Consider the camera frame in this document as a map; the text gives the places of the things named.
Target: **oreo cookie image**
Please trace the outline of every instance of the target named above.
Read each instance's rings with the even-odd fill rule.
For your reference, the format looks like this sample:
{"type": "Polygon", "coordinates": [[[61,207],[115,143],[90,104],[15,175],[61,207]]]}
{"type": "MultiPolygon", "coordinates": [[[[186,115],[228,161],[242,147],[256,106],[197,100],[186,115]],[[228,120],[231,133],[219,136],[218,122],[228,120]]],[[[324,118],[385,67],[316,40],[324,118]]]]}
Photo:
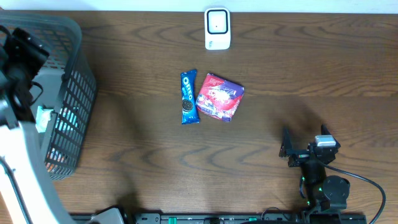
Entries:
{"type": "Polygon", "coordinates": [[[182,101],[182,109],[186,112],[189,112],[193,109],[193,103],[189,100],[182,101]]]}
{"type": "Polygon", "coordinates": [[[200,122],[193,89],[196,76],[196,70],[181,73],[182,124],[200,122]]]}

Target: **plastic basket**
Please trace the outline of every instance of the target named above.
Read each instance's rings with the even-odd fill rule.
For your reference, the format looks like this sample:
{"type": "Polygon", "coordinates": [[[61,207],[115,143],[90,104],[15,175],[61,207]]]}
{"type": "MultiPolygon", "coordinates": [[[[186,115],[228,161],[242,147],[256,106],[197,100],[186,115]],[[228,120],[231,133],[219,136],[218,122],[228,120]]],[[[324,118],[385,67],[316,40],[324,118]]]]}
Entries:
{"type": "MultiPolygon", "coordinates": [[[[1,11],[0,24],[11,32],[19,27],[40,38],[50,57],[35,77],[43,93],[31,110],[49,110],[45,129],[39,133],[40,154],[53,180],[72,175],[77,167],[83,140],[96,96],[96,81],[81,51],[81,30],[66,17],[1,11]]],[[[0,35],[4,43],[5,35],[0,35]]],[[[34,95],[37,90],[32,87],[34,95]]]]}

